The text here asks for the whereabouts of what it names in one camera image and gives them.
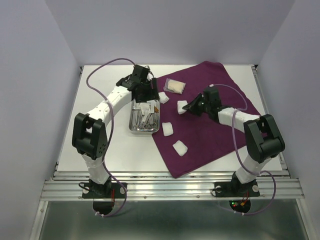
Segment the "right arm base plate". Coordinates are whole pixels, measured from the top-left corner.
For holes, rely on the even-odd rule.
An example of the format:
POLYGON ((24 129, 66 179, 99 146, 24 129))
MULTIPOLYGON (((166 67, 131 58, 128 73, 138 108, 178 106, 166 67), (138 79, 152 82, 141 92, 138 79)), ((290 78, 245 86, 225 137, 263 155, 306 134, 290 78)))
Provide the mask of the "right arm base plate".
POLYGON ((245 184, 220 181, 214 183, 211 195, 217 198, 259 197, 260 191, 255 180, 245 184))

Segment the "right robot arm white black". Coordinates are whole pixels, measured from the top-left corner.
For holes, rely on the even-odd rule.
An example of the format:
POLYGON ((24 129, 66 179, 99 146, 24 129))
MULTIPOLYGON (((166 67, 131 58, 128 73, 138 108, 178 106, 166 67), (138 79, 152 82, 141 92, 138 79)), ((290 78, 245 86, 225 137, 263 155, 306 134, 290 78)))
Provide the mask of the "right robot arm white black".
POLYGON ((244 133, 247 157, 239 162, 240 167, 230 181, 214 184, 212 195, 217 198, 258 197, 257 176, 265 172, 263 168, 271 159, 285 150, 285 142, 274 117, 270 114, 249 114, 245 108, 223 105, 216 86, 207 86, 203 93, 183 106, 183 110, 196 116, 206 113, 214 122, 230 126, 233 136, 236 131, 244 133))

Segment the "small white paper strip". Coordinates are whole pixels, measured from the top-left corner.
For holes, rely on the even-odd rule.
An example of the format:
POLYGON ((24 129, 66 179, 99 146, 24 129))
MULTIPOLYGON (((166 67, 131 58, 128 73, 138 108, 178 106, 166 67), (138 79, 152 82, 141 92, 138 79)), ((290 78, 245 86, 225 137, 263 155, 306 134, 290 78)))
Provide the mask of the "small white paper strip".
POLYGON ((150 101, 150 113, 153 114, 155 112, 155 101, 150 101))

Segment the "bagged beige bandage roll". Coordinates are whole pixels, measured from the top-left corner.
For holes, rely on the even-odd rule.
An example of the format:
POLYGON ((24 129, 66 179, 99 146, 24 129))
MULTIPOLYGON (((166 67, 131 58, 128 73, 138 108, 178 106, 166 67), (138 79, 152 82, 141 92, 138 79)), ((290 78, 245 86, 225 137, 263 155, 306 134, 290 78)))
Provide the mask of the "bagged beige bandage roll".
POLYGON ((186 83, 171 78, 167 78, 163 90, 170 93, 182 94, 186 83))

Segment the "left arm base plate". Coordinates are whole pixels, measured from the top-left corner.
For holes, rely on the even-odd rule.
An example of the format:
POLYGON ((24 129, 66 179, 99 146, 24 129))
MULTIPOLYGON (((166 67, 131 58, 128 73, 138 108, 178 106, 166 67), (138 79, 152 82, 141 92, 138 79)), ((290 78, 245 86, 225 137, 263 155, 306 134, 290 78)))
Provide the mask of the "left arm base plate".
POLYGON ((80 182, 83 199, 125 199, 126 193, 122 186, 115 182, 97 184, 93 181, 80 182))

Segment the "white gauze pad top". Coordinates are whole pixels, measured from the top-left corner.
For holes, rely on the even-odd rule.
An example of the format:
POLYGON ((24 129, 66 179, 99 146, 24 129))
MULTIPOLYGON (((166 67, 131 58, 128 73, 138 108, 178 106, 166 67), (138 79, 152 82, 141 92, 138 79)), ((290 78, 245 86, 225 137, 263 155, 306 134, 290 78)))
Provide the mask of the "white gauze pad top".
POLYGON ((170 98, 166 95, 165 92, 159 92, 158 95, 161 104, 165 104, 170 100, 170 98))

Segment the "stainless steel tray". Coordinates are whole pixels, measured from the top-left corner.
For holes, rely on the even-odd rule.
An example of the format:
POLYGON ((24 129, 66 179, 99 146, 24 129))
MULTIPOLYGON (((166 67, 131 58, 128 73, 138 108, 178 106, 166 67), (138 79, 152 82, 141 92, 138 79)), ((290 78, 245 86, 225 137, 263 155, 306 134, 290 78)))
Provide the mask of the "stainless steel tray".
POLYGON ((160 128, 160 102, 157 99, 149 100, 143 103, 149 103, 155 101, 155 106, 159 109, 159 112, 149 113, 148 115, 142 115, 139 107, 140 103, 133 100, 130 108, 129 117, 129 130, 133 134, 152 135, 156 133, 160 128))

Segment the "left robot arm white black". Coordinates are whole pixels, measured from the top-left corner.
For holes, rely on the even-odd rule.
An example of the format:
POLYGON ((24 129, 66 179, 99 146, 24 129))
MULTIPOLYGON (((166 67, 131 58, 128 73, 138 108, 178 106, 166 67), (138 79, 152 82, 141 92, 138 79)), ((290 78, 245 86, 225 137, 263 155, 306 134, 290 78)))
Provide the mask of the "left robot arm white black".
POLYGON ((83 157, 89 172, 87 183, 80 183, 85 198, 105 198, 112 194, 112 176, 106 170, 105 155, 115 126, 115 115, 131 104, 133 131, 159 129, 160 96, 157 79, 150 68, 135 64, 130 75, 121 78, 108 96, 87 113, 78 113, 73 122, 71 144, 83 157))

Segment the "small clear bagged packet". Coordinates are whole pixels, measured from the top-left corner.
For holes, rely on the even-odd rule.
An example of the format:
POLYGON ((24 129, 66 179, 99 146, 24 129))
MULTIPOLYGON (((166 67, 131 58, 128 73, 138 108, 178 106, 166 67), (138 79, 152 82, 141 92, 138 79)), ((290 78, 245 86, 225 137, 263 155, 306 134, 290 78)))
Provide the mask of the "small clear bagged packet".
POLYGON ((143 116, 150 113, 150 104, 148 102, 142 102, 139 104, 139 108, 143 116))

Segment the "white gauze pad bottom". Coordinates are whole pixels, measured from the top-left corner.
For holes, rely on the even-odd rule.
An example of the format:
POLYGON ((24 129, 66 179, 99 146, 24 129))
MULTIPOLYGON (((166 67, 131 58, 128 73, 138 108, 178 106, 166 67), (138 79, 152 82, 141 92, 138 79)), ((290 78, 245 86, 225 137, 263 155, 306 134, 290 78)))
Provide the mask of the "white gauze pad bottom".
POLYGON ((188 151, 188 147, 180 140, 174 143, 172 147, 180 157, 184 156, 188 151))

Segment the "white gauze pad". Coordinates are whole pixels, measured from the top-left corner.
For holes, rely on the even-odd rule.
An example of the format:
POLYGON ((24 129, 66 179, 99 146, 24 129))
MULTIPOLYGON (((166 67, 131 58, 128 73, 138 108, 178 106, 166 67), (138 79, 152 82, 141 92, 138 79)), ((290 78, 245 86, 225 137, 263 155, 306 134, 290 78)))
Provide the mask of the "white gauze pad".
POLYGON ((170 122, 162 123, 163 136, 168 137, 174 133, 173 126, 170 122))
POLYGON ((172 147, 180 157, 184 156, 188 151, 188 147, 180 140, 174 143, 172 147))
POLYGON ((165 92, 159 92, 158 95, 161 104, 165 104, 170 100, 170 98, 166 95, 165 92))

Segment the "white gauze pad edge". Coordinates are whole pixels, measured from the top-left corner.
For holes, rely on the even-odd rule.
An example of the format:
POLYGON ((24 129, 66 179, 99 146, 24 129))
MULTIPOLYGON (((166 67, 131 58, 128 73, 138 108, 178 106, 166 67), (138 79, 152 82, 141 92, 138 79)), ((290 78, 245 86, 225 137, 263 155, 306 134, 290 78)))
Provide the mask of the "white gauze pad edge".
POLYGON ((182 115, 186 112, 184 107, 187 105, 188 105, 188 102, 186 100, 178 100, 177 101, 177 112, 179 115, 182 115))

